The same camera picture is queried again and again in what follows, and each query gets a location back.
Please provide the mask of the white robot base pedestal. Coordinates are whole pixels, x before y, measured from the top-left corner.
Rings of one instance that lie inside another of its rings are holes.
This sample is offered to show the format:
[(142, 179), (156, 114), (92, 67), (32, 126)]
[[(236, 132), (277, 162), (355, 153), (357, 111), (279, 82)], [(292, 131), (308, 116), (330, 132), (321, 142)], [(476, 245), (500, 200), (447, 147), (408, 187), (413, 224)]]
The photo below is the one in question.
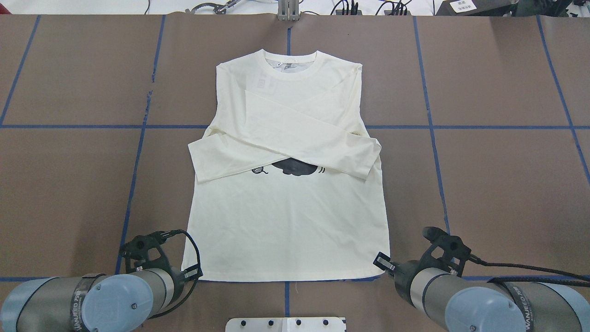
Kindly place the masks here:
[(346, 332), (341, 317), (264, 317), (230, 319), (226, 332)]

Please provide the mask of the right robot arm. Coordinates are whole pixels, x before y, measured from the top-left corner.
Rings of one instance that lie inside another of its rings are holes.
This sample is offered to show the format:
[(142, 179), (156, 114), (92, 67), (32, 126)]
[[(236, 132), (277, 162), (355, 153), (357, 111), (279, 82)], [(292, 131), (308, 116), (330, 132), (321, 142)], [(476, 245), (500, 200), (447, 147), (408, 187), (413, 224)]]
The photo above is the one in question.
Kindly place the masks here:
[(501, 277), (471, 282), (451, 268), (394, 263), (382, 252), (373, 263), (393, 278), (403, 300), (447, 332), (589, 330), (589, 303), (574, 281)]

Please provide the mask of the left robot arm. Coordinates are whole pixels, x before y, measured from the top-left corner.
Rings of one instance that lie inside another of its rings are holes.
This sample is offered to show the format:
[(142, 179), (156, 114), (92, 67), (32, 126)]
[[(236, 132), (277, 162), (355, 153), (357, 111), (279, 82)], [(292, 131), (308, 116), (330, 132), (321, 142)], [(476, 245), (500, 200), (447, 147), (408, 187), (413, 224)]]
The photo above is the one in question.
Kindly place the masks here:
[(130, 332), (154, 319), (202, 272), (192, 266), (173, 279), (161, 268), (129, 274), (51, 277), (14, 288), (1, 308), (5, 332)]

